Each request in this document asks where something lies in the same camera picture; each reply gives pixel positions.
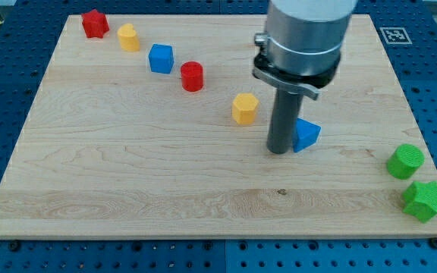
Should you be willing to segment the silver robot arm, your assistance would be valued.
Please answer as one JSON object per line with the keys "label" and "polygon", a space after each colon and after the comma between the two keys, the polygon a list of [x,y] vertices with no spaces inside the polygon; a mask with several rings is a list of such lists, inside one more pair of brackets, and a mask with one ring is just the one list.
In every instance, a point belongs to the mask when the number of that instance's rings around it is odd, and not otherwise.
{"label": "silver robot arm", "polygon": [[357,0],[271,0],[253,76],[286,93],[318,99],[335,76]]}

